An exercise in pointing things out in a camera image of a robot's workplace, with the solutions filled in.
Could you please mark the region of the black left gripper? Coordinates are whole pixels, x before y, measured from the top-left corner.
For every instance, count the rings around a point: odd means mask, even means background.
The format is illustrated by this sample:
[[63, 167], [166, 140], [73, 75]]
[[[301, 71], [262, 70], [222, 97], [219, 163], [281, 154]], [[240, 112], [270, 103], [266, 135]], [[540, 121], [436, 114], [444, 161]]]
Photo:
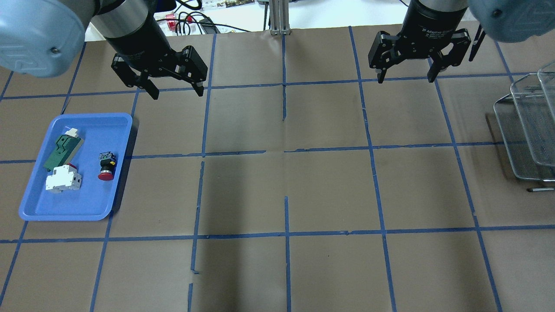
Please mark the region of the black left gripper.
[[148, 78], [172, 77], [190, 83], [199, 97], [204, 95], [206, 63], [191, 45], [175, 51], [153, 17], [131, 34], [106, 40], [116, 51], [111, 67], [126, 86], [144, 87], [158, 100], [160, 91]]

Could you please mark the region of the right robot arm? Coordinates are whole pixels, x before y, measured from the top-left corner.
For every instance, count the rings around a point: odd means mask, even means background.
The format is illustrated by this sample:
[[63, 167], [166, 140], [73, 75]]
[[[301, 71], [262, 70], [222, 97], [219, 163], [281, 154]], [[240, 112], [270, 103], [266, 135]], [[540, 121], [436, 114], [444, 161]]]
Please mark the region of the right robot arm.
[[459, 66], [467, 51], [472, 61], [489, 36], [494, 41], [523, 42], [554, 29], [552, 0], [411, 0], [400, 32], [377, 32], [368, 53], [369, 67], [382, 83], [394, 65], [431, 59], [428, 81]]

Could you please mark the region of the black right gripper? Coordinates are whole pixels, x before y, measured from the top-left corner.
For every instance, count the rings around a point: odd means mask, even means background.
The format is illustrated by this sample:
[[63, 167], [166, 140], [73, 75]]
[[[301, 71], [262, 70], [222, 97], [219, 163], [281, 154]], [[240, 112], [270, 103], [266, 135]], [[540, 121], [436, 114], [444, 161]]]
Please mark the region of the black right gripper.
[[410, 59], [429, 59], [428, 82], [440, 72], [459, 66], [472, 39], [458, 26], [468, 9], [466, 0], [411, 0], [397, 34], [377, 32], [368, 53], [369, 67], [382, 84], [387, 69]]

